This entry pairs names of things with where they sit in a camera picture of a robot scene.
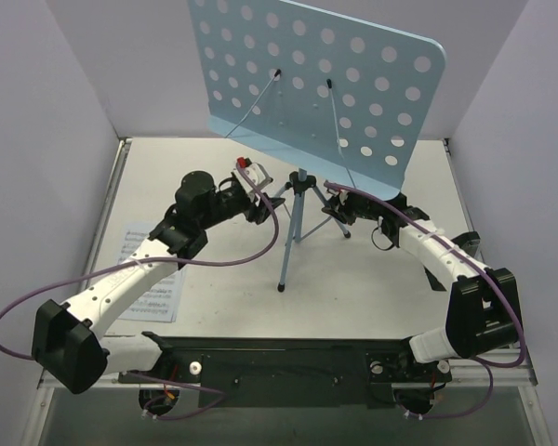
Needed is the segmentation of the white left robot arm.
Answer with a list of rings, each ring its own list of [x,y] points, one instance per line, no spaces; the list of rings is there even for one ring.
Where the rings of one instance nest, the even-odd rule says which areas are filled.
[[[220,190],[205,171],[187,174],[164,218],[125,263],[105,269],[97,282],[61,303],[44,303],[35,315],[33,359],[73,394],[110,373],[141,371],[154,383],[168,379],[173,361],[150,336],[103,337],[157,283],[196,264],[208,229],[238,215],[256,224],[275,216],[274,203],[263,193],[272,178],[261,164],[238,164],[227,180]]]

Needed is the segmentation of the light blue music stand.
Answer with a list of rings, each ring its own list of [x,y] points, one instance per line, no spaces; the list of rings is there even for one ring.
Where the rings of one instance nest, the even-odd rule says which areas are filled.
[[[446,65],[413,33],[293,1],[191,1],[212,132],[398,198]]]

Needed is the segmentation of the sheet music page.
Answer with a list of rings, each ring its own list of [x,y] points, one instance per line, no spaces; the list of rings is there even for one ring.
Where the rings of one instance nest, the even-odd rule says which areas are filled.
[[[154,227],[153,222],[131,221],[121,232],[116,263],[125,263]],[[138,298],[119,320],[171,323],[177,318],[186,270],[177,270]]]

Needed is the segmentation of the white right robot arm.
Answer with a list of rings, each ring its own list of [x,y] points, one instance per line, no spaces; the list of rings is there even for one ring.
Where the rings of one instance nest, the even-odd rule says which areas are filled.
[[[367,192],[326,182],[330,197],[325,213],[351,225],[363,218],[377,222],[392,247],[413,256],[435,290],[448,292],[445,323],[409,338],[407,351],[397,356],[399,374],[417,380],[431,362],[479,355],[517,343],[520,365],[526,357],[518,287],[507,269],[492,269],[461,247],[461,238],[445,237],[430,217],[411,206],[403,194],[383,201]]]

